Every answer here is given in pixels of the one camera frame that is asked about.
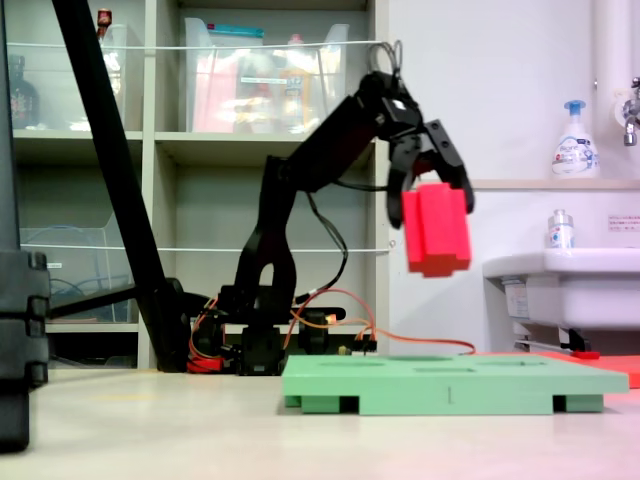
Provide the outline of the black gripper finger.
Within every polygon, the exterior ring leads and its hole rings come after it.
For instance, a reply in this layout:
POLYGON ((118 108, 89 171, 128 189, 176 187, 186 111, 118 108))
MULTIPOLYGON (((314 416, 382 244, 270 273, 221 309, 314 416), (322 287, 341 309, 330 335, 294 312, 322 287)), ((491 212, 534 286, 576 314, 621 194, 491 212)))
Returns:
POLYGON ((399 229, 403 223, 402 193, 414 181, 413 167, 421 148, 419 136, 402 136, 389 142, 386 209, 390 225, 394 229, 399 229))
POLYGON ((431 144, 424 152, 430 168, 442 182, 463 192, 466 213, 471 214, 475 207, 474 191, 464 162, 446 129, 439 120, 432 120, 424 124, 424 135, 431 144))

